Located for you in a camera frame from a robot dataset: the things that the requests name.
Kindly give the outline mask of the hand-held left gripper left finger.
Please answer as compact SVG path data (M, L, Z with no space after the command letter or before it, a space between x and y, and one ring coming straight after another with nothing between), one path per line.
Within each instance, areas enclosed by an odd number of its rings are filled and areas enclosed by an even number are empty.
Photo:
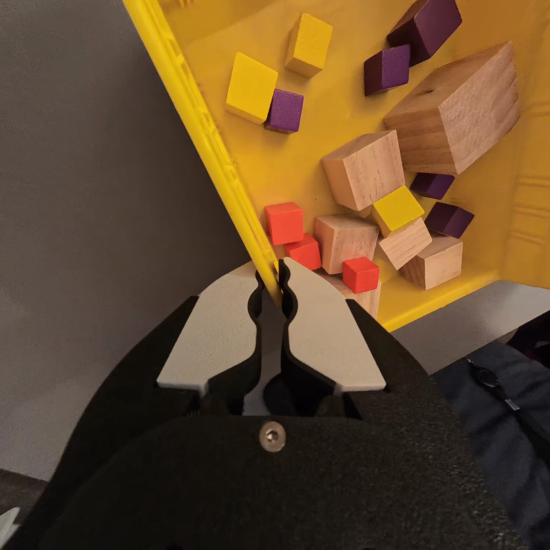
M242 415L262 370L264 284L253 262L211 283L197 298L156 382L217 398Z

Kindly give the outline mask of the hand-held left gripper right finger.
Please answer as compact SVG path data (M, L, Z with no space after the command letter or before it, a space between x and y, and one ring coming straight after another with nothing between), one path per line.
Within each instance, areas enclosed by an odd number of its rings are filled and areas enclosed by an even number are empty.
M278 416L345 415L352 393L380 392L386 381L348 302L318 274L296 260L279 261L285 316L280 374L267 383L267 410Z

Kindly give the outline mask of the yellow plastic box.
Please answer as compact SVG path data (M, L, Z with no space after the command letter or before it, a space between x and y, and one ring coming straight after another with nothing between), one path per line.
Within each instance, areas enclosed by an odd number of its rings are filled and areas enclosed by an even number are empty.
M364 60L413 1L124 1L129 16L257 271L277 305L278 258L264 208L293 201L309 232L334 202L320 164L447 63L512 42L520 119L457 176L445 200L475 217L462 274L421 290L384 267L378 321L389 331L497 281L549 289L549 1L457 1L463 23L409 83L365 97ZM267 131L225 110L237 52L304 95L299 132Z

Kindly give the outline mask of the pile of wooden cubes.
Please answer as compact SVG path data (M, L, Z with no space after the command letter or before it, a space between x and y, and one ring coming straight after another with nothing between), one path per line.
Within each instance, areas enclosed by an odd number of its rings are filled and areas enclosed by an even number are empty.
M227 117L239 173L260 209L268 251L289 256L271 236L274 205L295 202L329 256L322 215L389 230L377 202L412 213L437 194L416 190L467 171L520 116L512 43L474 47L444 65L466 36L465 1L276 1L231 30L234 50L281 46L290 71L276 86L263 129Z

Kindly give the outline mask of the person's dark blue clothing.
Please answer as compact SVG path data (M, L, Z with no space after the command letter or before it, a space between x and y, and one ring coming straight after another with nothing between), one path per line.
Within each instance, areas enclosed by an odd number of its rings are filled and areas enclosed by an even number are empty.
M432 379L519 538L549 549L549 312Z

